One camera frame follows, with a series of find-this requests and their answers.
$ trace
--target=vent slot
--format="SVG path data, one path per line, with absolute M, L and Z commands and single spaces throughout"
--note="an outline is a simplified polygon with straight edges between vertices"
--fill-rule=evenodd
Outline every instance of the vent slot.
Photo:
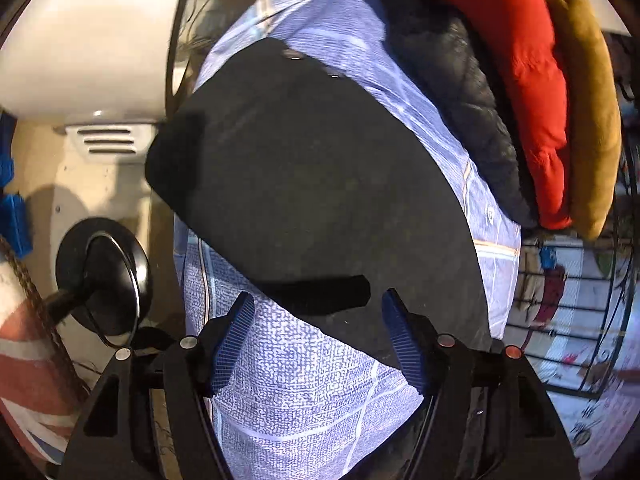
M 91 148 L 89 153 L 95 153 L 96 155 L 135 155 L 136 150 L 128 148 Z
M 102 128 L 102 129 L 82 128 L 81 130 L 78 130 L 78 135 L 113 135 L 113 134 L 130 135 L 131 130 L 124 130 L 121 128 Z
M 85 139 L 85 144 L 133 144 L 133 139 Z

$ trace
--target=black round base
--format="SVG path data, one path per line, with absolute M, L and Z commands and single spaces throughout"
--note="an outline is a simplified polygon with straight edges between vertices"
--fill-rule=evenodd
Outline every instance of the black round base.
M 122 254 L 107 237 L 94 239 L 98 232 L 112 237 L 129 259 L 140 291 L 139 320 L 148 314 L 152 296 L 149 262 L 136 237 L 114 220 L 87 218 L 69 229 L 56 256 L 56 281 L 59 289 L 88 286 L 93 291 L 86 308 L 72 311 L 78 323 L 96 332 L 88 309 L 104 335 L 121 335 L 130 332 L 135 321 L 135 291 Z

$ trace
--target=blue plaid fabric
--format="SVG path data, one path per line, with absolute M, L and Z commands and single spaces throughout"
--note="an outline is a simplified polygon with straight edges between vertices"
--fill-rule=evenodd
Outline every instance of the blue plaid fabric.
M 378 0 L 258 0 L 213 47 L 197 86 L 266 36 L 357 81 L 415 133 L 460 200 L 492 335 L 501 336 L 518 270 L 519 227 L 500 211 L 433 104 L 386 52 L 384 31 Z M 188 333 L 226 314 L 242 290 L 255 298 L 255 321 L 229 385 L 212 402 L 212 424 L 235 478 L 340 478 L 420 405 L 399 370 L 291 316 L 179 220 L 174 258 Z

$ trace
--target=beige floor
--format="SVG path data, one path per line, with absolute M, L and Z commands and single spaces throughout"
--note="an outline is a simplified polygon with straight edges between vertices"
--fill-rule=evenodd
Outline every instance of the beige floor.
M 57 290 L 56 253 L 66 231 L 89 216 L 124 224 L 144 247 L 151 266 L 154 295 L 146 324 L 161 325 L 174 336 L 184 333 L 184 309 L 172 261 L 173 214 L 150 190 L 144 166 L 85 162 L 64 134 L 47 124 L 19 121 L 12 144 L 15 179 L 7 192 L 19 192 L 30 216 L 33 253 L 24 262 L 40 295 Z M 100 372 L 113 351 L 71 316 L 58 327 L 76 363 Z M 95 384 L 97 373 L 76 365 Z

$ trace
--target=ribbed blue pad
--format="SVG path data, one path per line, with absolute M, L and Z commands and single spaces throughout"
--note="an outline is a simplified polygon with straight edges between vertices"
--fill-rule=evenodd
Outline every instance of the ribbed blue pad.
M 401 302 L 398 303 L 398 300 L 395 293 L 389 290 L 382 295 L 382 319 L 385 321 L 404 378 L 418 390 L 418 393 L 423 394 L 427 386 L 424 357 L 409 326 L 406 307 Z
M 211 386 L 215 394 L 229 384 L 244 340 L 254 323 L 254 314 L 254 297 L 248 294 L 236 316 L 231 320 L 224 339 L 213 355 Z

